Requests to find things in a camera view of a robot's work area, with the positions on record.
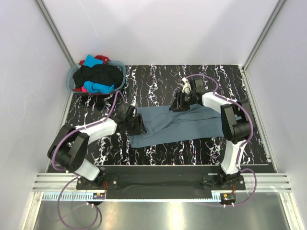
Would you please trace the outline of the grey blue t shirt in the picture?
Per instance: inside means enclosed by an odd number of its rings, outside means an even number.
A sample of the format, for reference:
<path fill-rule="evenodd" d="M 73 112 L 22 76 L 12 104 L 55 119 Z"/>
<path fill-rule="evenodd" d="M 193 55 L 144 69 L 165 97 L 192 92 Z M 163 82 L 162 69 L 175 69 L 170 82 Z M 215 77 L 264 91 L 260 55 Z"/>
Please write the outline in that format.
<path fill-rule="evenodd" d="M 128 136 L 133 148 L 199 138 L 223 137 L 221 114 L 195 104 L 188 111 L 173 112 L 169 106 L 139 107 L 145 134 Z"/>

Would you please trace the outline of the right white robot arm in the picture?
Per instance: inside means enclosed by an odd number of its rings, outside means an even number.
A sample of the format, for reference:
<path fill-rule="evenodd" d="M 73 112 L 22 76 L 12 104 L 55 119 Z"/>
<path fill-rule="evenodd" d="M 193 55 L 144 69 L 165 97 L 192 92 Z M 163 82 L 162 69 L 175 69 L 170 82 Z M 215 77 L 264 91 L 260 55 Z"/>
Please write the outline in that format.
<path fill-rule="evenodd" d="M 209 76 L 192 74 L 182 78 L 181 81 L 182 89 L 176 91 L 170 111 L 188 111 L 191 105 L 199 104 L 221 115 L 226 149 L 217 178 L 208 185 L 228 190 L 239 181 L 243 172 L 241 169 L 243 152 L 254 134 L 254 118 L 250 104 L 248 100 L 236 101 L 218 94 L 219 85 Z"/>

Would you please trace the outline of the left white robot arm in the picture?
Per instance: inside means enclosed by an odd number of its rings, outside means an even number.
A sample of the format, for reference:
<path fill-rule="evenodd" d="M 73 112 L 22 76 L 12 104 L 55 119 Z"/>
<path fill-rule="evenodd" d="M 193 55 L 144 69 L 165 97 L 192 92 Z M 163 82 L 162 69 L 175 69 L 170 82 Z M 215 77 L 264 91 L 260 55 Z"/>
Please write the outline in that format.
<path fill-rule="evenodd" d="M 146 134 L 142 115 L 137 107 L 120 103 L 107 117 L 84 125 L 64 125 L 47 152 L 48 158 L 57 170 L 77 175 L 77 189 L 107 188 L 105 170 L 98 168 L 86 159 L 88 145 L 92 142 L 124 131 L 129 136 Z"/>

